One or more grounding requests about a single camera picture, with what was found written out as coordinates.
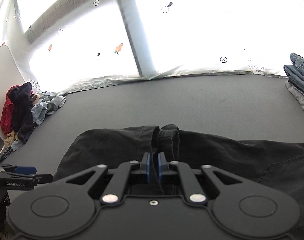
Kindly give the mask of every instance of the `red plaid shirt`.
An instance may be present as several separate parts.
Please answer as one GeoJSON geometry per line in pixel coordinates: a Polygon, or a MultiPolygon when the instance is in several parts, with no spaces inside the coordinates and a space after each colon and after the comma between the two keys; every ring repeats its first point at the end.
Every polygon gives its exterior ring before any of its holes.
{"type": "Polygon", "coordinates": [[[13,86],[9,89],[9,91],[6,93],[6,101],[3,106],[0,125],[1,125],[1,130],[3,131],[5,136],[12,131],[12,114],[14,110],[14,105],[7,95],[11,91],[11,89],[15,87],[20,87],[20,85],[13,86]]]}

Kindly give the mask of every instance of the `black jeans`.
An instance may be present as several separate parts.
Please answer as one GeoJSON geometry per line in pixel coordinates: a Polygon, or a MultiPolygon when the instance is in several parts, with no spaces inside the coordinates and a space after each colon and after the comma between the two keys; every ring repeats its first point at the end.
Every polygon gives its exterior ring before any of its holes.
{"type": "MultiPolygon", "coordinates": [[[[300,206],[300,220],[293,234],[304,240],[304,143],[243,140],[182,131],[174,124],[131,127],[120,130],[94,129],[79,135],[64,155],[54,180],[98,164],[110,169],[145,152],[164,152],[167,161],[178,160],[199,169],[210,164],[246,179],[283,191],[300,206]]],[[[162,195],[156,172],[151,186],[136,189],[146,195],[162,195]]]]}

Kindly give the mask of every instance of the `pile of clothes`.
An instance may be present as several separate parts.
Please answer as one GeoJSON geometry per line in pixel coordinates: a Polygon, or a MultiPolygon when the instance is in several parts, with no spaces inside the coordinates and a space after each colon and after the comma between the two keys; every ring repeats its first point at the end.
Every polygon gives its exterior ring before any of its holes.
{"type": "Polygon", "coordinates": [[[6,136],[5,150],[0,153],[0,162],[25,144],[45,116],[52,115],[65,101],[65,94],[34,93],[30,82],[11,87],[6,93],[0,121],[1,129],[6,136]]]}
{"type": "Polygon", "coordinates": [[[304,57],[291,53],[290,59],[293,65],[284,66],[284,71],[289,77],[285,85],[304,110],[304,57]]]}

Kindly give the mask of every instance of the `plastic sheet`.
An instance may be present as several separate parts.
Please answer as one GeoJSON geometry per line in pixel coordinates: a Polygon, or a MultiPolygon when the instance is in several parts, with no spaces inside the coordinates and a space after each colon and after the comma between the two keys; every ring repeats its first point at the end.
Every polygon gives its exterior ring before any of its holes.
{"type": "Polygon", "coordinates": [[[182,75],[285,77],[304,0],[0,0],[0,46],[35,91],[182,75]]]}

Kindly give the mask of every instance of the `white wall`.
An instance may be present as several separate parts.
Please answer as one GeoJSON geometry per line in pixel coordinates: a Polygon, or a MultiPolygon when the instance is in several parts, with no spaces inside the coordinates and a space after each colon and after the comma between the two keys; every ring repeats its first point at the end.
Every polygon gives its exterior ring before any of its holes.
{"type": "MultiPolygon", "coordinates": [[[[18,71],[16,64],[13,60],[11,52],[7,46],[0,47],[0,119],[2,115],[3,106],[6,100],[7,91],[14,85],[24,84],[20,72],[18,71]]],[[[5,138],[1,127],[0,137],[5,138]]]]}

